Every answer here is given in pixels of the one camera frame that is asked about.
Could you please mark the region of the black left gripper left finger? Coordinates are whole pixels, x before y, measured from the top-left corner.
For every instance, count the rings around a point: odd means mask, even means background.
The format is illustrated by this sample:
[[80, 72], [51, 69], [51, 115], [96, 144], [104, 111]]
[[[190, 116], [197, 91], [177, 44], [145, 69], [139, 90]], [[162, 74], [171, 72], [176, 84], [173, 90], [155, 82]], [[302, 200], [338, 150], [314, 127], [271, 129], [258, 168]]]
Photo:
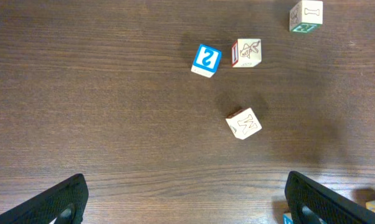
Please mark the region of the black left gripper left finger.
[[87, 200], [85, 178], [83, 174], [75, 174], [0, 214], [0, 223], [81, 224]]

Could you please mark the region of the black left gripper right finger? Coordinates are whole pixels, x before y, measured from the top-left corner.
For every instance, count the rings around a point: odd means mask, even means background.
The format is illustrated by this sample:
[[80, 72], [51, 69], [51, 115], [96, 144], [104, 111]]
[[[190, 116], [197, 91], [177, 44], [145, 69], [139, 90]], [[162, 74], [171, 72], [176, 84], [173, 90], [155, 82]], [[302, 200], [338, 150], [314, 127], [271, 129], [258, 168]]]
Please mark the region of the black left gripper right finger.
[[375, 224], [375, 213], [309, 177], [291, 171], [285, 197], [294, 224]]

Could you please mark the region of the wooden block snail picture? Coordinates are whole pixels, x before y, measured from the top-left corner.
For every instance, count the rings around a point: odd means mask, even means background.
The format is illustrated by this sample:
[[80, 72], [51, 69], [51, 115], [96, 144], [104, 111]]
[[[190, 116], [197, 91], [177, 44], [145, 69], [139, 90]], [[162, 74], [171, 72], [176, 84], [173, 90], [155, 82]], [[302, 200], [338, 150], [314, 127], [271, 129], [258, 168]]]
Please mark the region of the wooden block snail picture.
[[291, 213], [284, 213], [283, 214], [283, 223], [284, 224], [293, 224]]

